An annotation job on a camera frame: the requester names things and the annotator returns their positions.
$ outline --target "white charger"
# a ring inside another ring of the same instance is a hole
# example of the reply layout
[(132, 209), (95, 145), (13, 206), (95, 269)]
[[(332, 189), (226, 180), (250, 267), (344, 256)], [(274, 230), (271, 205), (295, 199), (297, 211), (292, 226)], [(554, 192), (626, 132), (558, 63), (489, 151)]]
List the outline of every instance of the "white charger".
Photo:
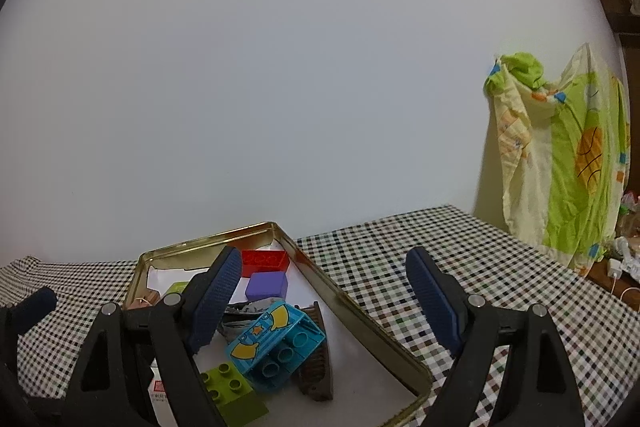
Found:
[(609, 259), (607, 262), (607, 275), (613, 279), (613, 284), (611, 285), (611, 293), (613, 293), (616, 281), (622, 277), (622, 263), (617, 259)]

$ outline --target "checkered tablecloth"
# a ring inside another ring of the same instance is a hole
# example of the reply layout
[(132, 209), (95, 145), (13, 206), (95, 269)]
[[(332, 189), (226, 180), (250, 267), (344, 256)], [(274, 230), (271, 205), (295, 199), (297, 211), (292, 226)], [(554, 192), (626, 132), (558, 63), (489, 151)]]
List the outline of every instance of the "checkered tablecloth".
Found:
[(18, 338), (18, 381), (31, 396), (64, 396), (76, 358), (105, 302), (124, 301), (136, 261), (43, 263), (24, 257), (0, 268), (0, 305), (15, 304), (48, 286), (56, 310)]
[[(404, 254), (422, 245), (441, 270), (469, 293), (496, 306), (549, 308), (569, 353), (586, 424), (613, 415), (640, 374), (640, 319), (628, 306), (508, 234), (452, 207), (385, 217), (298, 240), (302, 249), (434, 376), (428, 405), (442, 387), (451, 358), (436, 342), (404, 276)], [(135, 261), (49, 264), (33, 257), (0, 268), (0, 305), (42, 286), (58, 295), (55, 312), (18, 344), (20, 384), (33, 396), (64, 396), (76, 356), (101, 304), (122, 302)], [(506, 362), (497, 349), (476, 411), (485, 425)], [(412, 425), (422, 420), (418, 417)]]
[[(599, 286), (453, 206), (418, 210), (298, 240), (309, 257), (385, 331), (429, 366), (428, 406), (452, 359), (435, 340), (404, 275), (404, 255), (422, 245), (468, 293), (498, 307), (547, 306), (569, 354), (587, 426), (604, 426), (640, 376), (640, 319)], [(486, 425), (504, 372), (498, 348), (473, 426)], [(419, 425), (423, 415), (410, 425)]]

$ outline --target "lime green duplo brick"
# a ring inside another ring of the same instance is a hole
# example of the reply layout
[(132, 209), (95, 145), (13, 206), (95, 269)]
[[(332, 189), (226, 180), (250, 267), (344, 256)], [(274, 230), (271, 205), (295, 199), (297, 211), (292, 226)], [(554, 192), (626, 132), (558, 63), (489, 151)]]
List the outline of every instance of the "lime green duplo brick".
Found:
[(228, 427), (242, 427), (269, 412), (233, 363), (221, 363), (200, 375)]
[(164, 294), (167, 295), (169, 293), (182, 293), (184, 289), (187, 288), (188, 284), (189, 281), (174, 282), (171, 286), (169, 286), (169, 289)]

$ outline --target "white paper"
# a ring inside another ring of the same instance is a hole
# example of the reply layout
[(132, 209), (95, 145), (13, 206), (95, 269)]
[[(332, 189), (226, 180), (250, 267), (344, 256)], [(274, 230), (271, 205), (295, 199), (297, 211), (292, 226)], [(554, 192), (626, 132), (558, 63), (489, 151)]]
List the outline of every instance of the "white paper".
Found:
[[(267, 248), (282, 250), (277, 243)], [(155, 270), (152, 283), (157, 287), (153, 289), (162, 294), (172, 283), (189, 280), (172, 279), (172, 277), (189, 275), (192, 277), (195, 273), (197, 271), (194, 270)], [(244, 290), (248, 280), (247, 278), (240, 280), (230, 302), (246, 300)], [(300, 393), (295, 384), (289, 381), (277, 393), (260, 395), (270, 412), (251, 422), (252, 427), (282, 427), (283, 425), (376, 427), (414, 401), (415, 396), (398, 382), (335, 317), (294, 263), (291, 263), (287, 269), (287, 280), (289, 288), (286, 301), (289, 304), (297, 304), (303, 308), (318, 301), (320, 305), (334, 377), (334, 399), (328, 402), (314, 402)], [(194, 357), (199, 370), (208, 371), (222, 362), (227, 362), (225, 347), (225, 339), (216, 333), (209, 346), (204, 346)], [(175, 426), (172, 417), (170, 420), (166, 419), (167, 413), (171, 414), (167, 402), (156, 399), (154, 407), (162, 427)]]

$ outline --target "purple block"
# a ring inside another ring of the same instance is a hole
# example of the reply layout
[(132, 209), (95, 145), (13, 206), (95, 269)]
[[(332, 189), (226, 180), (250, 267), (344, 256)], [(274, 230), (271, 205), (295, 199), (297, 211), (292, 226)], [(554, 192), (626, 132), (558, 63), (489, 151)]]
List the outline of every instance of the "purple block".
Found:
[(257, 301), (267, 297), (287, 296), (287, 276), (284, 272), (256, 272), (249, 277), (244, 291), (248, 301)]

